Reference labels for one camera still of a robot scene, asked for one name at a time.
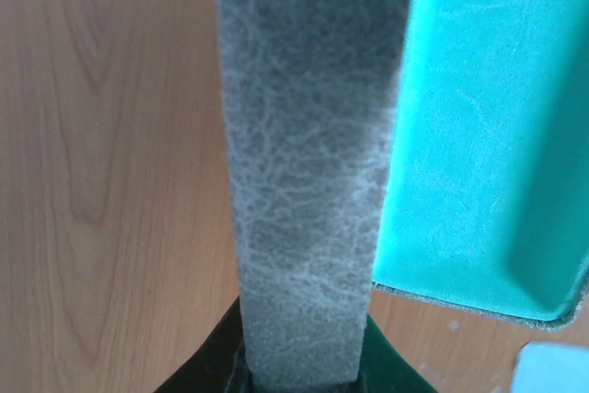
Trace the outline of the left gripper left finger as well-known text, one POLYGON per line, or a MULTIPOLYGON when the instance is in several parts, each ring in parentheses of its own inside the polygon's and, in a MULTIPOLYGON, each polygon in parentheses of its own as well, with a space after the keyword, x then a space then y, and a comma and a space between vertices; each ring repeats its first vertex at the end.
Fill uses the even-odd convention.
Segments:
POLYGON ((252 392, 239 298, 204 343, 156 392, 252 392))

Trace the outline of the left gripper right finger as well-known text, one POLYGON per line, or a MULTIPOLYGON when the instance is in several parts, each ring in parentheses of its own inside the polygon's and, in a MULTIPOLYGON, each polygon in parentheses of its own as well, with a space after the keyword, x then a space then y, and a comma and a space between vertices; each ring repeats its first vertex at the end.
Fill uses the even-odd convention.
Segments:
POLYGON ((393 348, 371 317, 367 318, 355 392, 434 393, 426 381, 393 348))

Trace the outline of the grey glasses case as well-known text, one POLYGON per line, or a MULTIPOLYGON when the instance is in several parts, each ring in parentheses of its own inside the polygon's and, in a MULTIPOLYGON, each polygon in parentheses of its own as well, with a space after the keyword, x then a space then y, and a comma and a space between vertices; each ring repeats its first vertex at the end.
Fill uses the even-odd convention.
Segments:
POLYGON ((588 0, 216 0, 256 392, 359 387, 373 289, 529 327, 588 291, 588 0))

